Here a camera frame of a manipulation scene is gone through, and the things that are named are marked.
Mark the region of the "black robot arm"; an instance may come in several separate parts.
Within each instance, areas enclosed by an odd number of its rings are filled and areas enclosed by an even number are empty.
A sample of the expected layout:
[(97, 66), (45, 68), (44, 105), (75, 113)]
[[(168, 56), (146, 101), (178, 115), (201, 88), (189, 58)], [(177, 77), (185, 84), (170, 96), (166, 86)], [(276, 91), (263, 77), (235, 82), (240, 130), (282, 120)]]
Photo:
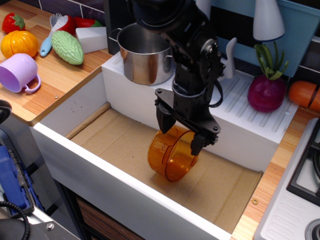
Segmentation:
[(225, 66), (211, 22), (193, 0), (129, 0), (127, 7), (137, 24), (171, 45), (175, 77), (171, 90), (155, 91), (157, 121), (163, 133), (176, 122), (191, 130), (191, 154), (197, 156), (221, 130), (210, 108)]

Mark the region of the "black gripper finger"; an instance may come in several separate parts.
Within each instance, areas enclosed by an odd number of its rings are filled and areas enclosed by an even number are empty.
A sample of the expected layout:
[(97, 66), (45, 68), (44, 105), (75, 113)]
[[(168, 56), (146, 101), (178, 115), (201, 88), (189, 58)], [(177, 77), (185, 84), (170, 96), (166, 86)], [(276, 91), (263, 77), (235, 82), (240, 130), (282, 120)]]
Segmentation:
[(159, 129), (163, 134), (166, 134), (176, 123), (176, 120), (173, 118), (171, 109), (168, 109), (163, 104), (158, 104), (156, 106), (156, 118)]
[(205, 146), (206, 146), (206, 138), (200, 133), (195, 134), (190, 145), (191, 154), (193, 156), (198, 156), (202, 148)]

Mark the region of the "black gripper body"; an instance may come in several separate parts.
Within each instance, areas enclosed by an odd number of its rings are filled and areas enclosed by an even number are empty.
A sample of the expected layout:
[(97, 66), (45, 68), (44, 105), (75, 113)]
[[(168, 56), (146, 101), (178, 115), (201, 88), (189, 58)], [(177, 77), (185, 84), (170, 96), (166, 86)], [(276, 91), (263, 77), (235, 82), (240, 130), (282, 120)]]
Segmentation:
[(206, 139), (205, 147), (218, 141), (220, 126), (210, 113), (214, 86), (207, 86), (198, 94), (182, 93), (175, 87), (172, 90), (157, 88), (155, 106), (162, 104), (171, 109), (176, 122), (181, 123), (195, 134)]

